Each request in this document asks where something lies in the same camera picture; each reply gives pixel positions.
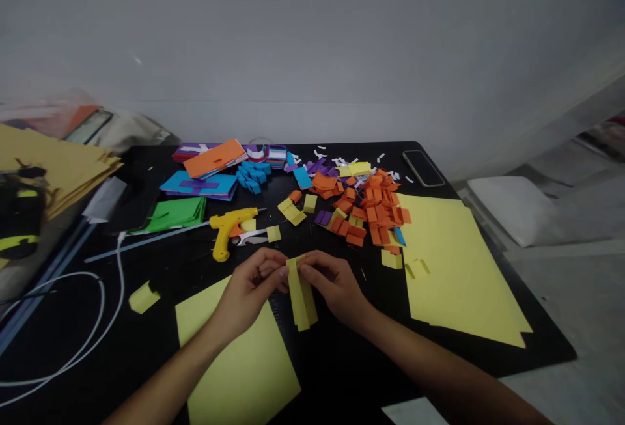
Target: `white cable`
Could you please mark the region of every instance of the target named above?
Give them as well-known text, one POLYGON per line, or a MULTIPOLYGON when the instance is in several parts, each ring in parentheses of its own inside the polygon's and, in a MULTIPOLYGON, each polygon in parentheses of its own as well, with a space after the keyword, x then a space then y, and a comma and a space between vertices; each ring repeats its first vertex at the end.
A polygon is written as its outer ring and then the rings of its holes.
MULTIPOLYGON (((61 374, 65 373, 67 370, 69 370, 70 368, 73 368, 75 365, 77 365, 78 363, 80 363, 87 355, 89 355, 93 349, 95 347, 98 346, 98 344, 102 341, 102 339, 104 338, 104 336, 109 332, 111 326, 113 325, 113 323, 115 322, 117 315, 119 314, 120 309, 122 308, 122 303, 124 301, 124 292, 125 292, 125 283, 124 283, 124 270, 122 267, 122 258, 120 255, 120 251, 119 249, 121 248, 122 245, 122 241, 124 241, 124 238, 126 237, 126 232, 121 232, 119 234, 119 237, 117 238, 117 248, 116 248, 116 256, 117 256, 117 268, 119 271, 119 283, 120 283, 120 292, 119 292, 119 302, 117 303, 117 308, 115 309, 115 313, 113 313, 113 317, 111 318, 111 321, 109 322, 109 325, 106 327, 106 329, 104 329, 104 332, 100 335, 100 337, 98 338, 98 340, 89 348, 89 350, 87 350, 80 358, 78 358, 78 360, 74 359, 76 357, 78 357, 78 355, 81 354, 81 352, 87 347, 87 345, 89 345, 89 342, 91 341, 94 333, 96 332, 96 330, 99 328, 100 326, 100 322, 102 320, 102 314, 104 312, 104 302, 105 302, 105 290, 104 290, 104 283, 102 283, 102 280, 100 280, 100 278, 92 273, 92 272, 74 272, 74 273, 70 273, 70 274, 65 274, 65 275, 60 275, 58 277, 55 277, 54 279, 50 279, 47 282, 45 282, 44 284, 41 284, 40 286, 37 286, 35 288, 33 288, 30 292, 28 292, 28 294, 31 294, 37 290, 39 290, 40 288, 43 288, 57 280, 60 279, 64 279, 66 277, 72 277, 74 275, 89 275, 91 277, 94 277, 95 279, 98 280, 98 284, 100 285, 100 312, 98 313, 98 318, 96 319, 96 323, 94 324, 93 329, 91 330, 91 333, 89 334, 89 337, 87 338, 87 340, 85 341, 85 343, 78 349, 78 352, 76 352, 76 354, 74 354, 74 356, 64 365, 61 367, 61 369, 59 369, 56 373, 50 375, 50 376, 45 376, 45 377, 41 377, 38 379, 29 379, 26 381, 4 381, 4 382, 0 382, 0 387, 13 387, 13 386, 25 386, 25 385, 31 385, 31 384, 36 384, 36 383, 40 383, 37 387, 32 388, 30 391, 25 392, 24 394, 21 394, 17 397, 14 397, 13 399, 10 399, 8 401, 2 402, 0 403, 0 407, 4 407, 8 404, 12 404, 14 402, 17 402, 20 399, 23 399, 26 396, 31 395, 32 393, 34 393, 35 391, 37 391, 38 389, 42 388, 43 386, 45 386, 46 384, 48 384, 50 381, 52 381, 52 379, 56 378, 57 376, 60 376, 61 374)), ((17 301, 15 303, 13 303, 13 305, 11 305, 11 307, 7 310, 7 312, 5 313, 4 317, 15 307, 17 306, 17 304, 21 303, 20 301, 17 301)))

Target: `hand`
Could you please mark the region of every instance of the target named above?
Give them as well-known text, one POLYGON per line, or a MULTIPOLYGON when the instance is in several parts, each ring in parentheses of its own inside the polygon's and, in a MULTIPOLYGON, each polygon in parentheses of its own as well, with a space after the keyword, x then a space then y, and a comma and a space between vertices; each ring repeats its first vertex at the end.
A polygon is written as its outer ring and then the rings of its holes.
POLYGON ((345 259, 322 251, 306 253, 298 270, 322 294, 330 311, 344 325, 361 333, 376 309, 363 295, 345 259))
POLYGON ((248 330, 274 290, 288 292, 287 257, 280 251, 260 248, 232 273, 207 329, 225 347, 248 330))

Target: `green paper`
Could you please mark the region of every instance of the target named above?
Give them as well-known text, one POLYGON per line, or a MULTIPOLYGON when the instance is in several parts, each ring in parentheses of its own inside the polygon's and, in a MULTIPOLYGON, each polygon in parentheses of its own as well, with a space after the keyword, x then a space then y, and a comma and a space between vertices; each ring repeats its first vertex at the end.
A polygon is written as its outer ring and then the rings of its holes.
POLYGON ((206 197, 166 200, 156 204, 148 225, 131 234, 155 233, 171 228, 184 228, 204 221, 206 197))

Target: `white wall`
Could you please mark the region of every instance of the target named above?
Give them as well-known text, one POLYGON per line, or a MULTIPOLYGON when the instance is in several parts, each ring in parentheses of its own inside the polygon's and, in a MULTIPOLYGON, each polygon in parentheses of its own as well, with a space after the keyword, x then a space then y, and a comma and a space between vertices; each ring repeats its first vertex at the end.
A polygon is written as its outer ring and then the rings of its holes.
POLYGON ((623 2, 0 0, 0 100, 80 87, 187 140, 415 139, 454 180, 625 66, 623 2))

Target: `black table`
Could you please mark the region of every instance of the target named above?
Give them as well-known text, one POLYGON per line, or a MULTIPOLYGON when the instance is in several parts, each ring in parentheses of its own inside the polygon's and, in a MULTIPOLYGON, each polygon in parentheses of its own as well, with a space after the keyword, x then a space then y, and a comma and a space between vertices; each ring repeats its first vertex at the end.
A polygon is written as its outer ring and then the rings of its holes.
MULTIPOLYGON (((401 153, 422 150, 416 142, 325 144, 327 160, 342 156, 348 161, 359 158, 377 165, 376 157, 385 153, 381 166, 399 172, 402 186, 398 192, 457 199, 453 188, 424 188, 411 176, 401 153)), ((304 161, 316 158, 314 144, 288 146, 304 161)), ((131 149, 133 163, 127 169, 148 169, 164 178, 180 167, 168 157, 175 147, 141 147, 131 149)), ((209 199, 206 216, 249 206, 267 207, 259 215, 258 227, 276 225, 284 217, 276 205, 297 189, 291 174, 274 171, 262 194, 253 195, 239 189, 232 202, 209 199)), ((316 210, 332 210, 335 199, 318 199, 316 210)), ((534 329, 523 334, 526 349, 520 349, 484 338, 442 327, 431 327, 410 318, 406 281, 403 271, 380 264, 380 250, 369 239, 360 250, 349 248, 336 235, 313 224, 314 217, 298 227, 281 225, 282 240, 275 246, 289 257, 321 249, 350 262, 367 298, 381 311, 405 326, 437 342, 479 366, 495 377, 520 373, 576 358, 573 347, 549 318, 540 303, 503 258, 492 240, 482 232, 499 268, 509 283, 523 313, 534 329)), ((115 248, 115 237, 97 228, 68 267, 67 272, 88 270, 101 276, 107 290, 105 323, 117 304, 119 281, 114 258, 85 265, 84 258, 115 248)), ((223 279, 257 247, 236 248, 230 259, 218 264, 207 253, 216 231, 200 228, 166 240, 145 245, 122 254, 126 280, 124 306, 102 343, 82 363, 55 378, 34 394, 0 409, 0 422, 9 423, 98 423, 148 379, 178 349, 174 306, 207 286, 223 279), (132 312, 128 296, 147 280, 161 294, 161 299, 143 315, 132 312)), ((19 335, 0 357, 0 379, 3 381, 46 376, 71 358, 92 328, 98 310, 99 290, 93 281, 70 277, 59 281, 59 293, 47 296, 19 335)), ((274 419, 274 422, 324 422, 339 419, 341 413, 351 420, 385 421, 380 407, 420 397, 419 389, 378 350, 344 328, 328 311, 324 300, 315 292, 319 321, 308 331, 299 333, 293 322, 288 295, 276 292, 270 298, 286 348, 301 384, 302 393, 274 419)), ((0 389, 0 402, 25 388, 0 389)), ((188 423, 186 408, 176 423, 188 423)))

